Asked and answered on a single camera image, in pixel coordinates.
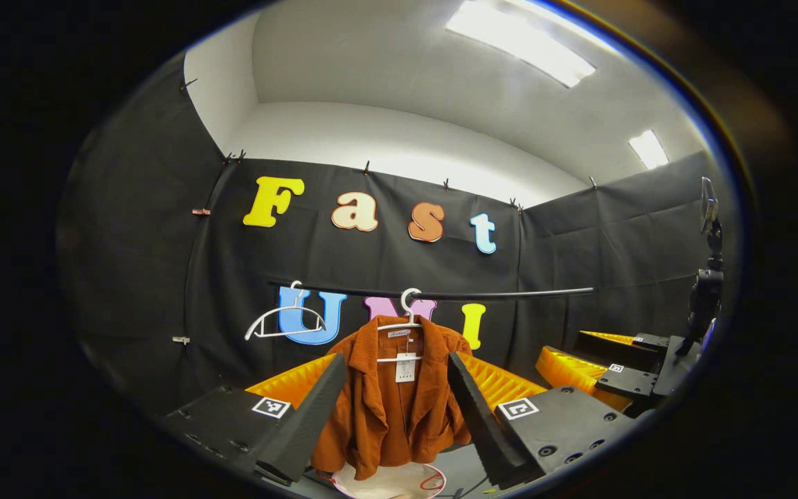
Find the black cloth wall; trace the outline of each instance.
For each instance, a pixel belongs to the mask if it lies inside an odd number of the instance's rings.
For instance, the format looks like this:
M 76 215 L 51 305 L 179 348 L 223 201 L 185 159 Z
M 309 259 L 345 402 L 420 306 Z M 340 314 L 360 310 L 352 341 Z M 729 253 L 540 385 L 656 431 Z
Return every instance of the black cloth wall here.
M 93 130 L 70 170 L 57 221 L 60 281 L 80 341 L 147 410 L 202 394 L 213 366 L 184 337 L 187 262 L 224 168 L 186 94 L 184 54 Z
M 300 179 L 302 195 L 293 195 L 273 227 L 250 227 L 242 219 L 256 199 L 259 177 Z M 332 224 L 332 212 L 342 193 L 373 196 L 373 231 L 343 229 Z M 444 234 L 434 243 L 413 240 L 408 224 L 419 202 L 443 206 Z M 323 344 L 301 344 L 287 337 L 244 339 L 257 317 L 279 304 L 278 285 L 299 280 L 333 290 L 401 292 L 419 288 L 430 292 L 516 291 L 519 265 L 518 212 L 506 203 L 438 184 L 383 173 L 295 161 L 246 160 L 231 164 L 218 182 L 209 205 L 211 216 L 190 263 L 187 282 L 188 335 L 212 361 L 224 365 L 236 383 L 252 383 L 325 354 L 335 343 L 370 319 L 365 297 L 348 296 L 341 304 L 336 337 Z M 475 243 L 470 218 L 488 213 L 496 230 L 496 252 L 485 254 Z M 399 315 L 398 299 L 392 300 Z M 437 303 L 432 320 L 463 331 L 464 303 Z M 482 303 L 475 355 L 503 365 L 510 347 L 515 302 Z M 329 320 L 317 292 L 303 303 Z M 266 332 L 278 332 L 272 315 Z M 314 319 L 304 315 L 313 328 Z
M 703 152 L 525 209 L 520 290 L 596 291 L 568 298 L 568 310 L 563 299 L 520 302 L 508 369 L 543 383 L 535 370 L 541 348 L 575 353 L 582 329 L 684 335 L 691 285 L 710 254 L 700 233 L 704 176 L 720 199 L 723 256 L 732 269 L 728 286 L 734 287 L 741 230 L 734 190 L 727 174 Z
M 178 91 L 183 62 L 183 54 L 168 61 L 89 135 L 57 226 L 60 276 L 80 341 L 127 394 L 159 414 L 219 383 L 247 385 L 314 359 L 368 322 L 365 297 L 349 296 L 339 307 L 339 332 L 326 343 L 244 341 L 248 326 L 279 304 L 269 281 L 430 292 L 598 288 L 571 297 L 568 310 L 555 298 L 481 303 L 475 355 L 542 383 L 536 356 L 544 344 L 563 345 L 566 315 L 567 345 L 579 329 L 684 330 L 688 290 L 707 257 L 698 233 L 700 175 L 718 187 L 726 247 L 738 234 L 728 216 L 734 203 L 725 202 L 734 190 L 705 155 L 522 215 L 503 202 L 382 173 L 293 161 L 224 165 L 189 96 Z M 262 176 L 303 179 L 305 192 L 275 215 L 274 227 L 248 227 L 242 218 Z M 351 191 L 375 198 L 374 231 L 330 221 L 337 197 Z M 419 202 L 446 212 L 435 243 L 409 237 Z M 201 208 L 211 215 L 191 214 Z M 482 212 L 497 225 L 492 254 L 478 250 L 470 225 Z M 734 258 L 727 250 L 730 268 Z M 462 332 L 464 304 L 440 302 L 432 319 Z M 317 292 L 304 306 L 324 312 Z M 392 306 L 402 313 L 398 300 Z M 272 316 L 268 332 L 277 321 Z

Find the clothing tag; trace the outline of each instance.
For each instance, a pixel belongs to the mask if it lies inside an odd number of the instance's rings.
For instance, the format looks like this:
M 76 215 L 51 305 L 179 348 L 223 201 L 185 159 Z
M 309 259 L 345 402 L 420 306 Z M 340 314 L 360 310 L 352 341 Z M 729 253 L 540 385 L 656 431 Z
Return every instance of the clothing tag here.
M 416 357 L 415 353 L 397 353 L 396 359 Z M 396 363 L 396 382 L 405 383 L 414 381 L 414 360 L 399 360 Z

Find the hanging rod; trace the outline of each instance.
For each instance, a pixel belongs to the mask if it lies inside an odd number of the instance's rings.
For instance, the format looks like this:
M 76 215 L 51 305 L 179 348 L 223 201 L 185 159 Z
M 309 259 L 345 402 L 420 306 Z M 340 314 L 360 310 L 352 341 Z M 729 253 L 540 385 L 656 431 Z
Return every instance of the hanging rod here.
M 269 284 L 276 286 L 288 286 L 289 282 L 268 281 Z M 342 293 L 356 297 L 402 297 L 402 291 L 379 291 L 379 290 L 337 290 L 336 288 L 324 288 L 322 286 L 308 286 L 302 284 L 300 290 L 324 291 L 326 293 Z M 588 295 L 593 292 L 593 288 L 574 288 L 574 290 L 550 290 L 550 291 L 516 291 L 512 293 L 411 293 L 412 297 L 430 300 L 528 300 L 535 298 L 550 297 L 570 297 L 574 295 Z

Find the fluorescent light panel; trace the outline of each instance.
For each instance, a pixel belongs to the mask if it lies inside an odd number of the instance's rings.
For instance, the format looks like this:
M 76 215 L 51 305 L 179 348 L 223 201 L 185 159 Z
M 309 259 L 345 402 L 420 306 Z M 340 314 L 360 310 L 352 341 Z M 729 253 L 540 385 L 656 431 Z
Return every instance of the fluorescent light panel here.
M 614 50 L 614 47 L 607 44 L 607 42 L 603 41 L 601 38 L 597 37 L 595 34 L 587 31 L 586 28 L 582 26 L 574 24 L 573 21 L 564 18 L 560 14 L 556 12 L 552 12 L 552 10 L 541 6 L 538 2 L 532 2 L 529 0 L 504 0 L 506 3 L 512 3 L 514 6 L 520 7 L 521 9 L 528 10 L 529 12 L 541 16 L 544 19 L 549 20 L 550 22 L 562 26 L 567 30 L 573 32 L 574 34 L 578 35 L 579 37 L 585 38 L 587 41 L 591 42 L 592 44 L 601 47 L 605 51 L 609 51 L 609 53 L 617 53 L 617 50 Z
M 630 139 L 630 147 L 636 151 L 642 164 L 645 164 L 649 170 L 669 162 L 654 130 L 646 130 L 642 135 Z
M 596 71 L 589 62 L 530 26 L 525 19 L 482 3 L 463 2 L 445 28 L 513 54 L 568 88 Z

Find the orange jacket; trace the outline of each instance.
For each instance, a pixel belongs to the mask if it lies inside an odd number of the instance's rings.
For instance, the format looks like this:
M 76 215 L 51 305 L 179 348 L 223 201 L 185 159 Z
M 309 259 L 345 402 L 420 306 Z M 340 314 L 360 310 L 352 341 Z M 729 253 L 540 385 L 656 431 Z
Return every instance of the orange jacket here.
M 470 442 L 447 381 L 447 355 L 472 355 L 470 344 L 452 329 L 415 320 L 422 328 L 409 329 L 412 342 L 396 335 L 402 329 L 378 331 L 408 322 L 407 317 L 379 315 L 328 351 L 344 354 L 348 375 L 313 452 L 314 468 L 335 473 L 349 462 L 357 470 L 355 479 L 365 480 L 379 465 L 426 464 L 448 446 Z M 415 360 L 414 381 L 397 383 L 396 363 L 377 359 L 395 358 L 406 344 L 423 360 Z

